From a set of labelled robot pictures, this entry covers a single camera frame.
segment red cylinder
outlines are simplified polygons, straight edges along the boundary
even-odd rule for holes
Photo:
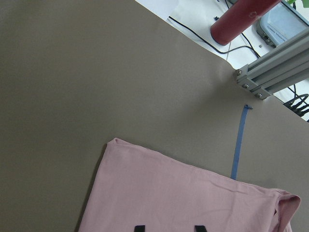
[[[238,0],[211,26],[212,38],[227,45],[281,0]]]

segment gray device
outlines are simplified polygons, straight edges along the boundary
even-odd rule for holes
[[[309,22],[286,1],[280,2],[263,15],[256,32],[270,46],[278,46],[309,28]]]

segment blue tape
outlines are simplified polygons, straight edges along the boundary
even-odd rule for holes
[[[240,150],[241,150],[241,142],[242,142],[243,131],[245,129],[247,112],[248,110],[251,110],[251,109],[253,109],[251,106],[245,105],[242,110],[240,123],[239,123],[239,129],[238,129],[238,135],[237,135],[237,141],[236,141],[236,147],[235,147],[235,153],[234,153],[232,173],[231,173],[231,178],[233,180],[236,180],[236,177],[237,177],[238,162],[239,162],[239,156],[240,156]]]

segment pink t-shirt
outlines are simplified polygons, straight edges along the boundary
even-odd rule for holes
[[[113,139],[79,232],[289,232],[300,198],[242,183]]]

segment black cable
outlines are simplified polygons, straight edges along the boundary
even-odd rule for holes
[[[169,18],[170,18],[171,20],[173,20],[174,22],[178,23],[180,26],[182,26],[182,27],[188,29],[189,31],[191,31],[191,32],[192,32],[193,34],[195,34],[199,39],[201,39],[204,43],[206,43],[207,45],[209,45],[213,50],[215,50],[216,52],[218,52],[218,53],[220,53],[220,54],[227,54],[227,53],[230,53],[230,52],[232,52],[232,51],[235,51],[235,50],[240,49],[240,48],[243,48],[243,47],[246,47],[246,48],[248,48],[248,49],[250,49],[250,50],[254,50],[253,48],[251,48],[251,47],[249,47],[249,46],[240,46],[240,47],[233,48],[232,50],[229,50],[229,51],[227,51],[227,52],[221,52],[221,51],[219,51],[217,48],[215,48],[213,45],[211,45],[209,42],[207,42],[207,41],[204,40],[202,37],[200,37],[198,34],[196,34],[192,29],[190,29],[190,28],[187,27],[186,25],[184,25],[184,24],[178,22],[176,19],[172,18],[171,16],[169,16]]]
[[[259,59],[261,56],[257,53],[257,51],[255,51],[255,49],[253,48],[253,46],[250,43],[250,41],[248,40],[248,38],[244,35],[244,33],[241,33],[241,35],[246,39],[246,41],[249,43],[250,47],[252,48],[252,51],[254,52],[255,56]]]
[[[296,93],[296,91],[293,91],[290,87],[288,87],[288,89],[291,90],[291,91],[294,93],[294,96],[296,96],[296,97],[294,97],[294,98],[299,97],[299,95]]]
[[[307,104],[305,101],[308,98],[309,94],[298,95],[296,93],[296,85],[294,85],[294,91],[290,87],[288,87],[288,89],[294,93],[294,98],[287,101],[283,105],[289,108],[290,110],[292,110],[294,113],[296,113],[300,117],[304,116],[306,113],[309,113],[309,109],[303,111],[304,109],[309,107],[309,104]],[[301,101],[293,105],[294,102],[298,99],[300,99]]]

